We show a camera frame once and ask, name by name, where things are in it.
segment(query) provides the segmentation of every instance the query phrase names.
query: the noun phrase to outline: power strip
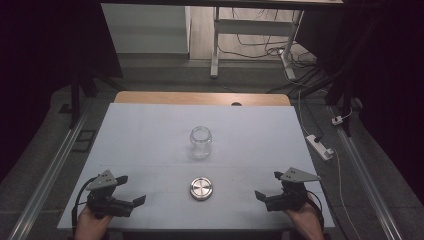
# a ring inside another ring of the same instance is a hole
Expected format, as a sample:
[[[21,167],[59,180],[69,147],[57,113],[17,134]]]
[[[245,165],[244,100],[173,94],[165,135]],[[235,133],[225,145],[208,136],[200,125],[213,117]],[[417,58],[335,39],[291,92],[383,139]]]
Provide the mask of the power strip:
[[[316,142],[315,139],[317,138],[315,137],[315,135],[311,134],[305,138],[306,140],[308,140],[308,143],[315,149],[315,152],[317,152],[318,155],[322,158],[322,160],[327,161],[333,158],[333,149],[325,148],[320,141]]]

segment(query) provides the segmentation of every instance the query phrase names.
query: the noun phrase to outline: table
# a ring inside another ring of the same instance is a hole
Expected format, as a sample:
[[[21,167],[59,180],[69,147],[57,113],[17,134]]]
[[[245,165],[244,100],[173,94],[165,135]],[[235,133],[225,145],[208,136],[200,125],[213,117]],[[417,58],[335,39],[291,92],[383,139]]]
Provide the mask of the table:
[[[242,106],[230,106],[234,101]],[[196,124],[207,126],[213,136],[212,154],[204,160],[187,156]],[[115,177],[129,176],[114,197],[131,201],[147,195],[145,205],[130,218],[114,218],[111,228],[281,231],[292,227],[290,220],[281,212],[267,212],[254,190],[281,194],[273,172],[289,167],[316,174],[287,96],[121,92],[109,107],[58,228],[70,228],[70,209],[82,184],[110,169]],[[189,193],[191,181],[201,176],[214,185],[204,202]],[[320,184],[306,187],[323,203],[325,226],[334,227]]]

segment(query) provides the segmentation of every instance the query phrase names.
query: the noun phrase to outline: person's arm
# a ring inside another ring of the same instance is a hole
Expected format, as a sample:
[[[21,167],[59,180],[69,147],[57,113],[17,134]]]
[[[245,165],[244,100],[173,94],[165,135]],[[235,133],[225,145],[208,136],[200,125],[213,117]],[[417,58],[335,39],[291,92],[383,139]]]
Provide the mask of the person's arm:
[[[287,210],[285,213],[290,217],[294,227],[304,238],[308,240],[324,239],[317,212],[309,203],[305,203],[298,211]]]
[[[111,216],[97,219],[91,210],[85,206],[78,216],[75,240],[100,240],[106,233],[107,226],[112,220]]]

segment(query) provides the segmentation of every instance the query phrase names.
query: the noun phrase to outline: white panel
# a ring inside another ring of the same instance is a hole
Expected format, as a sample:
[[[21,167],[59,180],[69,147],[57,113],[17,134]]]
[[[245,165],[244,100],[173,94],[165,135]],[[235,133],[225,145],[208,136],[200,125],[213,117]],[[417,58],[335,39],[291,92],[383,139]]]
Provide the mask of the white panel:
[[[117,53],[188,53],[184,6],[102,4]]]

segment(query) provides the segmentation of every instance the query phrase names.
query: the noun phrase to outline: round metal lid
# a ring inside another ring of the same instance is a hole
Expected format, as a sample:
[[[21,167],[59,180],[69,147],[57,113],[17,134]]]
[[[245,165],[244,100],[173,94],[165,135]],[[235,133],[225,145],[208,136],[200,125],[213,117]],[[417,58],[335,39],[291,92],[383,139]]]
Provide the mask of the round metal lid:
[[[191,196],[197,201],[204,201],[212,195],[212,183],[205,177],[196,178],[190,185]]]

